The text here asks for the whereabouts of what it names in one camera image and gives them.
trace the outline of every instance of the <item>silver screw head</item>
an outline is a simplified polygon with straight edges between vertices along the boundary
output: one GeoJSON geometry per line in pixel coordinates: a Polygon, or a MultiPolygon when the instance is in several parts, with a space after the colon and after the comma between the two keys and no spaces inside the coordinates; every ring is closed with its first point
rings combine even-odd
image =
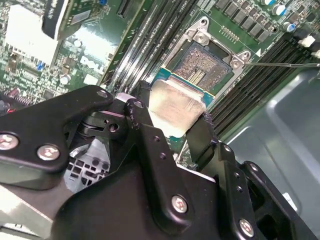
{"type": "Polygon", "coordinates": [[[180,196],[173,196],[171,199],[171,203],[174,210],[176,210],[178,213],[184,214],[188,210],[188,205],[186,201],[180,196]]]}
{"type": "Polygon", "coordinates": [[[142,104],[142,102],[140,102],[140,101],[134,101],[134,105],[136,105],[138,108],[140,108],[140,109],[143,109],[144,108],[144,105],[142,104]]]}
{"type": "Polygon", "coordinates": [[[239,224],[240,224],[241,230],[245,235],[247,235],[250,238],[252,238],[255,235],[253,227],[247,220],[241,219],[239,221],[239,224]]]}
{"type": "Polygon", "coordinates": [[[227,150],[228,152],[231,152],[231,148],[228,145],[224,145],[224,149],[227,150]]]}
{"type": "Polygon", "coordinates": [[[250,163],[250,167],[251,167],[254,171],[258,172],[258,168],[256,167],[256,165],[250,163]]]}
{"type": "Polygon", "coordinates": [[[11,134],[0,134],[0,150],[10,150],[18,146],[19,140],[11,134]]]}
{"type": "Polygon", "coordinates": [[[100,97],[107,98],[108,94],[105,90],[99,90],[96,92],[100,97]]]}
{"type": "Polygon", "coordinates": [[[53,161],[59,157],[60,151],[56,146],[43,145],[43,146],[39,147],[36,154],[38,155],[38,157],[40,159],[42,159],[44,161],[53,161]]]}
{"type": "Polygon", "coordinates": [[[239,63],[238,63],[237,61],[233,61],[233,62],[231,63],[231,66],[232,66],[233,68],[237,69],[237,68],[239,67],[239,63]]]}

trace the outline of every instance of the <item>chipset heatsink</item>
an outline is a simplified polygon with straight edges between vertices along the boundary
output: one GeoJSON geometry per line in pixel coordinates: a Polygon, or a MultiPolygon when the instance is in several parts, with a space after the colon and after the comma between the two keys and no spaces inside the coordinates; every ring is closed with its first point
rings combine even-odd
{"type": "Polygon", "coordinates": [[[47,65],[54,64],[60,43],[42,32],[41,18],[23,6],[12,5],[5,34],[5,43],[24,57],[34,57],[47,65]]]}

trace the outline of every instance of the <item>electronic component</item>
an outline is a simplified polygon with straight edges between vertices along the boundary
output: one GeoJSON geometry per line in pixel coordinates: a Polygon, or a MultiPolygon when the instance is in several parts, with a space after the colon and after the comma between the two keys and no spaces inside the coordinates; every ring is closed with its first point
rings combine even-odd
{"type": "Polygon", "coordinates": [[[194,42],[185,52],[177,67],[174,68],[173,73],[189,83],[209,91],[231,70],[231,67],[224,61],[194,42]]]}
{"type": "Polygon", "coordinates": [[[61,69],[61,73],[62,73],[63,75],[67,75],[67,74],[69,74],[69,68],[68,68],[68,67],[63,66],[63,67],[62,67],[62,69],[61,69]]]}
{"type": "Polygon", "coordinates": [[[309,48],[315,41],[316,39],[313,36],[308,35],[304,39],[298,41],[298,43],[304,46],[305,48],[309,48]]]}
{"type": "Polygon", "coordinates": [[[246,13],[242,10],[240,10],[233,18],[233,21],[235,21],[237,24],[240,24],[243,19],[245,19],[246,13]]]}
{"type": "Polygon", "coordinates": [[[289,17],[289,21],[290,21],[290,23],[295,23],[296,21],[298,21],[299,20],[299,15],[297,14],[297,13],[295,13],[295,12],[293,12],[291,15],[290,15],[290,17],[289,17]]]}
{"type": "Polygon", "coordinates": [[[170,74],[162,78],[161,69],[152,84],[149,113],[153,125],[166,137],[181,138],[206,110],[202,101],[204,93],[190,87],[178,76],[170,74]]]}
{"type": "Polygon", "coordinates": [[[17,69],[17,56],[10,57],[7,64],[7,72],[16,73],[16,69],[17,69]]]}
{"type": "Polygon", "coordinates": [[[21,5],[11,6],[8,16],[5,42],[13,47],[12,52],[52,65],[60,43],[41,31],[40,17],[21,5]]]}
{"type": "Polygon", "coordinates": [[[287,33],[291,33],[294,30],[296,30],[296,26],[288,21],[285,22],[282,27],[283,27],[283,30],[285,30],[287,33]]]}
{"type": "Polygon", "coordinates": [[[249,2],[248,2],[248,1],[245,1],[245,2],[241,5],[241,8],[242,8],[243,10],[246,10],[246,8],[247,8],[249,5],[250,5],[249,2]]]}
{"type": "Polygon", "coordinates": [[[71,80],[70,75],[63,75],[62,77],[60,77],[59,81],[62,85],[67,85],[71,80]]]}
{"type": "Polygon", "coordinates": [[[283,16],[287,8],[285,5],[277,4],[272,8],[272,14],[275,16],[283,16]]]}
{"type": "Polygon", "coordinates": [[[17,97],[20,94],[20,89],[18,87],[15,87],[14,89],[10,90],[6,95],[11,98],[14,99],[15,97],[17,97]]]}
{"type": "Polygon", "coordinates": [[[263,27],[268,30],[271,27],[271,25],[272,23],[268,21],[263,27]]]}
{"type": "Polygon", "coordinates": [[[316,15],[313,12],[311,12],[305,19],[308,22],[313,22],[316,19],[316,15]]]}
{"type": "Polygon", "coordinates": [[[121,0],[120,7],[117,11],[118,16],[125,18],[128,15],[132,4],[133,0],[121,0]]]}
{"type": "Polygon", "coordinates": [[[260,32],[258,34],[258,36],[256,36],[256,39],[259,41],[259,42],[263,42],[264,40],[267,39],[267,37],[269,37],[270,33],[267,31],[267,30],[263,30],[262,32],[260,32]]]}
{"type": "Polygon", "coordinates": [[[252,36],[256,37],[261,30],[262,30],[262,26],[260,24],[256,24],[249,33],[252,36]]]}
{"type": "Polygon", "coordinates": [[[274,4],[275,2],[276,2],[276,0],[261,0],[261,4],[267,5],[267,6],[270,6],[270,5],[274,4]]]}
{"type": "Polygon", "coordinates": [[[98,83],[98,79],[90,74],[87,74],[83,83],[87,85],[96,85],[98,83]]]}
{"type": "Polygon", "coordinates": [[[256,22],[258,23],[258,24],[261,24],[261,22],[263,21],[263,20],[265,20],[266,18],[263,16],[263,15],[260,15],[257,19],[256,19],[256,22]]]}
{"type": "Polygon", "coordinates": [[[99,1],[100,5],[106,5],[108,3],[108,0],[100,0],[99,1]]]}
{"type": "Polygon", "coordinates": [[[215,4],[215,6],[218,9],[224,9],[228,3],[229,3],[229,0],[218,0],[218,2],[215,4]]]}
{"type": "Polygon", "coordinates": [[[48,99],[52,99],[53,97],[55,96],[55,94],[49,90],[44,90],[44,93],[43,93],[43,98],[48,100],[48,99]]]}
{"type": "Polygon", "coordinates": [[[255,21],[251,17],[248,17],[241,25],[241,27],[243,27],[245,30],[249,30],[254,25],[254,23],[255,21]]]}
{"type": "Polygon", "coordinates": [[[305,7],[301,5],[296,11],[300,14],[305,10],[305,7]]]}
{"type": "Polygon", "coordinates": [[[83,21],[90,18],[94,3],[92,0],[48,0],[43,16],[43,32],[55,40],[71,36],[83,21]]]}
{"type": "Polygon", "coordinates": [[[76,48],[80,48],[82,46],[82,42],[79,39],[74,40],[73,45],[76,48]]]}
{"type": "Polygon", "coordinates": [[[233,2],[226,8],[224,13],[228,15],[229,17],[232,17],[232,15],[236,12],[238,9],[237,5],[235,5],[233,2]]]}
{"type": "Polygon", "coordinates": [[[249,15],[250,15],[251,17],[254,17],[254,15],[255,15],[257,12],[258,12],[258,10],[254,7],[254,8],[252,8],[251,11],[249,12],[249,15]]]}
{"type": "Polygon", "coordinates": [[[42,61],[40,61],[40,62],[38,62],[38,64],[36,65],[36,70],[37,70],[37,71],[41,71],[42,69],[44,69],[44,67],[45,67],[45,63],[42,62],[42,61]]]}

